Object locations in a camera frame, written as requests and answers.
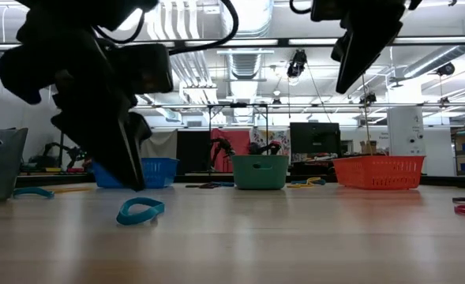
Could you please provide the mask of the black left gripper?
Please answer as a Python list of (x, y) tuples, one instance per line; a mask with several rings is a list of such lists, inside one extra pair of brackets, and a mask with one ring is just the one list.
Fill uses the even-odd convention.
[[(89, 105), (96, 97), (111, 108), (137, 103), (126, 72), (133, 55), (129, 47), (99, 39), (89, 30), (20, 30), (17, 39), (20, 45), (0, 58), (0, 79), (26, 103), (40, 103), (39, 90), (52, 84), (69, 100), (61, 105), (64, 110)], [(144, 189), (141, 145), (152, 131), (143, 115), (129, 112), (121, 119), (62, 112), (51, 123), (123, 186)]]

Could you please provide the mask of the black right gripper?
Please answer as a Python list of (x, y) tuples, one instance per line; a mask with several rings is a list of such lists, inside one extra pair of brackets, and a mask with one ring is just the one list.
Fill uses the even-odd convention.
[(336, 92), (345, 94), (351, 85), (377, 60), (403, 27), (406, 10), (415, 10), (420, 0), (348, 1), (340, 26), (346, 31), (332, 49), (332, 60), (339, 62)]

